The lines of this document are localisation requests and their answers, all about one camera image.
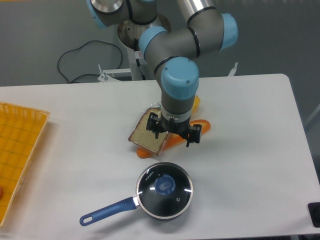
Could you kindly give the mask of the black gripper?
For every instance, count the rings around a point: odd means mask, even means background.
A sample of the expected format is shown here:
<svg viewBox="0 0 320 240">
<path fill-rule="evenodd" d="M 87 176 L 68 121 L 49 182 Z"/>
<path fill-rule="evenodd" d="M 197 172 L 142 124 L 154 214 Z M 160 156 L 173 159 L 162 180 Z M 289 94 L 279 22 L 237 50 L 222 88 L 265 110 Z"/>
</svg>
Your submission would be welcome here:
<svg viewBox="0 0 320 240">
<path fill-rule="evenodd" d="M 159 117 L 155 112 L 151 112 L 146 123 L 146 130 L 152 131 L 155 138 L 158 138 L 159 134 L 164 132 L 177 134 L 186 139 L 186 147 L 193 143 L 199 144 L 202 136 L 202 125 L 190 125 L 191 114 L 192 111 L 171 115 L 169 112 L 161 111 Z"/>
</svg>

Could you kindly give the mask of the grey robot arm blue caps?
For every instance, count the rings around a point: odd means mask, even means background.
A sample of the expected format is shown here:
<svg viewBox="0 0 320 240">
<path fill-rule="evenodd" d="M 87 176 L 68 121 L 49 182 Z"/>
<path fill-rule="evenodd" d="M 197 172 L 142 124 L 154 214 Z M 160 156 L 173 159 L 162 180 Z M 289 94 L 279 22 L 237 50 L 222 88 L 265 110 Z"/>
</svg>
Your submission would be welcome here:
<svg viewBox="0 0 320 240">
<path fill-rule="evenodd" d="M 129 37 L 138 43 L 143 58 L 161 89 L 161 114 L 151 113 L 146 122 L 156 136 L 177 134 L 188 144 L 199 143 L 200 124 L 190 125 L 199 69 L 194 59 L 221 51 L 238 39 L 236 20 L 217 11 L 211 0 L 180 0 L 186 27 L 169 32 L 161 25 L 154 0 L 89 0 L 96 24 L 110 27 L 129 23 Z"/>
</svg>

